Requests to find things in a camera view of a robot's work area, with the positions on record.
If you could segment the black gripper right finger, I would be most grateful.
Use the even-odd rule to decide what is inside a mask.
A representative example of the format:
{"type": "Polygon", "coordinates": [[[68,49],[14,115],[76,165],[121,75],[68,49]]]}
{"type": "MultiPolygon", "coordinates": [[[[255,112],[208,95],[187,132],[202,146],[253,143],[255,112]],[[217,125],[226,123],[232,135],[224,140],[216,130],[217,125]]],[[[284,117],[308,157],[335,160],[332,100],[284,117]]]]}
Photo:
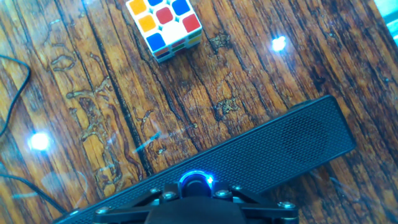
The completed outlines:
{"type": "Polygon", "coordinates": [[[292,202],[271,202],[240,185],[213,182],[213,199],[237,205],[247,223],[299,223],[299,211],[292,202]]]}

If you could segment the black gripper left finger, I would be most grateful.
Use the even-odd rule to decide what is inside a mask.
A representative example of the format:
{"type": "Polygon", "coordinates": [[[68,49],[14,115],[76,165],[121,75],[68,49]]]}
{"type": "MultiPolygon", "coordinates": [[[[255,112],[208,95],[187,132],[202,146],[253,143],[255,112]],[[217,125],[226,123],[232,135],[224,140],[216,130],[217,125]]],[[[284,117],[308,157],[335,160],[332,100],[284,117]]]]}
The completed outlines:
{"type": "Polygon", "coordinates": [[[95,211],[93,223],[145,223],[150,212],[162,204],[181,198],[180,184],[153,188],[119,208],[101,207],[95,211]]]}

